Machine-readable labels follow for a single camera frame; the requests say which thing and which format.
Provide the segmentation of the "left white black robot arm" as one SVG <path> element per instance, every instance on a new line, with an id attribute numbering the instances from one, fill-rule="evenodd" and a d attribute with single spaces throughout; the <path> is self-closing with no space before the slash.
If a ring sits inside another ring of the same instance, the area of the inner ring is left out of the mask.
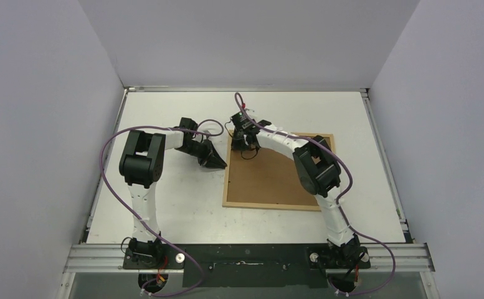
<path id="1" fill-rule="evenodd" d="M 133 262 L 157 268 L 165 261 L 155 199 L 156 184 L 163 172 L 164 152 L 174 149 L 188 154 L 207 169 L 227 167 L 211 140 L 194 139 L 198 128 L 194 120 L 182 117 L 179 125 L 166 134 L 134 129 L 127 136 L 118 170 L 128 186 L 131 208 L 138 214 L 134 218 L 133 233 L 126 250 Z"/>

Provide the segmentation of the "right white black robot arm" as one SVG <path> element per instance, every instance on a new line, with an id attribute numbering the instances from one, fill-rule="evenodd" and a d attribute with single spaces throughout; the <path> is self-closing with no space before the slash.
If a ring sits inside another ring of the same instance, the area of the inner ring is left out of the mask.
<path id="1" fill-rule="evenodd" d="M 233 149 L 268 149 L 294 162 L 301 186 L 315 197 L 321 210 L 331 262 L 339 268 L 369 268 L 366 248 L 339 209 L 336 197 L 341 167 L 324 138 L 298 136 L 267 120 L 255 121 L 244 112 L 232 115 L 230 120 L 234 125 Z"/>

